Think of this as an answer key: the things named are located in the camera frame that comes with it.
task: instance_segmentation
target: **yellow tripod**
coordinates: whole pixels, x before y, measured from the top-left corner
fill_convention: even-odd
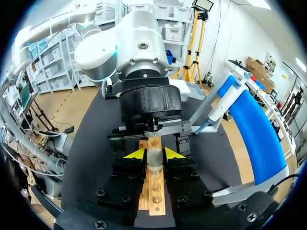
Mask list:
[[[195,10],[195,16],[194,16],[194,24],[193,24],[193,30],[192,30],[192,38],[190,41],[190,45],[189,45],[189,49],[188,49],[188,57],[187,57],[187,62],[186,65],[181,67],[180,70],[174,74],[174,76],[172,77],[172,79],[178,77],[178,75],[184,71],[184,77],[183,80],[185,81],[190,81],[192,82],[192,76],[191,76],[191,71],[190,71],[190,67],[189,67],[189,63],[190,63],[190,58],[191,58],[191,52],[193,49],[193,43],[194,43],[194,37],[195,37],[195,33],[196,33],[196,27],[197,27],[197,20],[198,20],[198,10]]]
[[[193,43],[194,43],[194,38],[195,38],[195,33],[196,33],[196,28],[197,28],[197,20],[201,19],[202,20],[202,24],[201,24],[201,34],[200,34],[200,40],[198,43],[198,48],[197,51],[195,51],[196,53],[196,58],[195,61],[192,62],[191,65],[189,65],[190,63],[190,56],[191,56],[191,50],[193,48]],[[183,80],[185,81],[189,81],[189,82],[193,82],[194,80],[194,75],[196,73],[196,68],[197,68],[197,72],[198,72],[198,77],[199,77],[199,82],[200,82],[200,87],[202,88],[202,83],[201,83],[201,69],[199,66],[199,62],[198,62],[198,58],[200,55],[200,51],[201,51],[201,45],[202,45],[202,41],[203,41],[203,37],[204,37],[204,31],[205,31],[205,24],[206,21],[208,20],[208,13],[207,11],[205,11],[204,13],[199,14],[198,10],[196,10],[195,13],[195,19],[194,19],[194,25],[193,25],[193,32],[192,32],[192,38],[191,38],[191,42],[190,42],[190,46],[189,46],[189,50],[188,50],[188,58],[187,58],[187,64],[185,66],[183,66],[173,77],[172,79],[176,78],[182,71],[185,71]]]

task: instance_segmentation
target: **blue box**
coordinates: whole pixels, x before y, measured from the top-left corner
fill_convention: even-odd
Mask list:
[[[173,54],[169,49],[166,50],[166,56],[169,65],[171,65],[173,63]]]

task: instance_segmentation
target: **ceiling light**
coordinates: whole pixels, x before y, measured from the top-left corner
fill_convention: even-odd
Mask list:
[[[252,6],[257,6],[257,7],[261,7],[261,8],[271,10],[271,7],[267,4],[267,2],[265,0],[248,0],[248,2]]]
[[[296,59],[297,65],[306,73],[307,68],[306,68],[306,66],[304,65],[304,63],[303,63],[300,59],[298,59],[297,57],[296,57],[295,59]]]

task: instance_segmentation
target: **blue panel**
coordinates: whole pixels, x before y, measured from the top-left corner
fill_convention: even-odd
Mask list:
[[[223,97],[235,83],[231,75],[219,90]],[[255,184],[260,184],[279,173],[286,162],[277,135],[262,108],[248,91],[244,91],[229,108],[242,135],[254,172]]]

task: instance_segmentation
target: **black table surface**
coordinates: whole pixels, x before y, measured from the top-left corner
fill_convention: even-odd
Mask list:
[[[120,88],[121,85],[117,84],[114,91],[117,92]],[[182,120],[188,120],[200,104],[201,101],[192,98],[184,102]],[[207,108],[195,125],[200,125],[210,110],[211,108]],[[96,191],[100,190],[108,180],[112,172],[112,163],[116,158],[107,135],[123,125],[120,119],[119,100],[105,100],[99,91],[80,124],[69,153],[62,184],[64,210],[75,206],[79,197],[96,201]],[[191,154],[199,165],[199,175],[209,189],[217,191],[241,184],[239,168],[222,126],[216,133],[191,135],[189,139]],[[139,140],[136,138],[126,141],[128,153],[138,149]],[[162,145],[176,150],[175,140],[173,135],[163,136]],[[149,217],[148,212],[139,211],[135,226],[151,228],[173,226],[174,220],[167,192],[165,199],[165,216]]]

